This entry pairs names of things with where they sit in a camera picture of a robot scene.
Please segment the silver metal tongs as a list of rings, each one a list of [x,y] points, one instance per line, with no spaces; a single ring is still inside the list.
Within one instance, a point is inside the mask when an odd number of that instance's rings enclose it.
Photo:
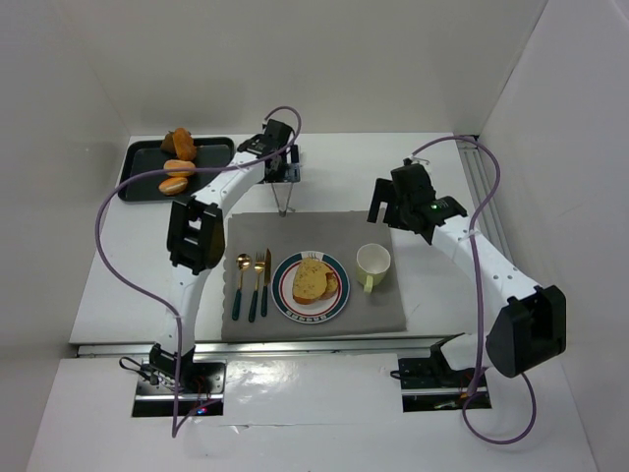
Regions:
[[[285,217],[289,213],[295,212],[291,207],[293,194],[293,183],[272,183],[271,190],[276,203],[277,212],[280,217]]]

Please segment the toasted bread slice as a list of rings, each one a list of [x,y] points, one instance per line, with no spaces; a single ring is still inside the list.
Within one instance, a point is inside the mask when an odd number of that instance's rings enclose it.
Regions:
[[[327,300],[334,297],[338,291],[339,281],[334,272],[328,272],[326,274],[326,287],[324,292],[319,297],[320,300]]]
[[[326,287],[326,274],[332,270],[323,262],[305,258],[297,267],[293,280],[292,295],[302,305],[319,300]]]

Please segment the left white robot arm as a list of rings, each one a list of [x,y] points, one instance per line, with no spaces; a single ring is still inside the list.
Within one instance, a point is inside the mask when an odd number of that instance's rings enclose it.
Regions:
[[[162,335],[149,352],[149,365],[179,384],[195,376],[196,319],[205,282],[226,248],[224,220],[235,203],[268,171],[280,168],[292,150],[295,131],[268,119],[262,132],[242,142],[227,168],[171,207],[166,239],[173,266]]]

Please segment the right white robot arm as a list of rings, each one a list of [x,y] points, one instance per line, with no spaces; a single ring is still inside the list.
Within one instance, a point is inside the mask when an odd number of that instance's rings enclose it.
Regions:
[[[368,222],[383,222],[424,238],[481,284],[490,363],[515,378],[566,349],[566,297],[555,285],[543,287],[510,263],[479,231],[452,197],[438,198],[421,164],[375,180]]]

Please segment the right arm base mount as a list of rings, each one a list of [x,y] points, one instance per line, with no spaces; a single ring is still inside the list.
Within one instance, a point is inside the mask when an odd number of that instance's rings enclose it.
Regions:
[[[427,357],[400,358],[398,368],[389,373],[400,384],[404,413],[462,409],[475,370],[450,367],[442,346],[451,339],[433,344]]]

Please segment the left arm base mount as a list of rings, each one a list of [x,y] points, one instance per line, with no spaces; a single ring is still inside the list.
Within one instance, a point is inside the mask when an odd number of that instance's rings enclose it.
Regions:
[[[175,393],[178,393],[177,416],[191,412],[193,417],[222,416],[226,362],[200,362],[194,365],[192,377],[178,388],[166,375],[154,370],[146,359],[123,356],[119,367],[137,375],[132,409],[133,418],[165,418],[173,413]]]

